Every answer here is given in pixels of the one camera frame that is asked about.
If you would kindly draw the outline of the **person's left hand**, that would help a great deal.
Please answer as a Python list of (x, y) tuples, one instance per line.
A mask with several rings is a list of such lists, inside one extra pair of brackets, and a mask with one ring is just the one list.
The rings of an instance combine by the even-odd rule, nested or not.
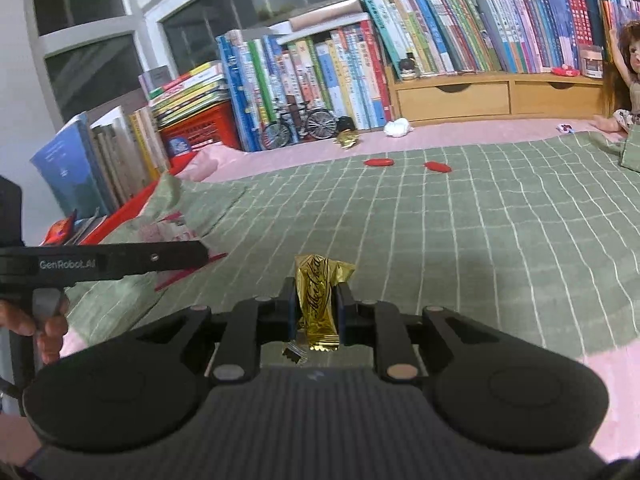
[(68, 323), (65, 315), (69, 305), (70, 302), (63, 296), (60, 313), (52, 316), (52, 318), (48, 318), (43, 329), (38, 330), (35, 321), (29, 315), (21, 311), (20, 308), (12, 304), (11, 301), (1, 300), (1, 326), (17, 335), (26, 337), (35, 336), (41, 361), (43, 364), (50, 364), (60, 358), (63, 339), (68, 332)]

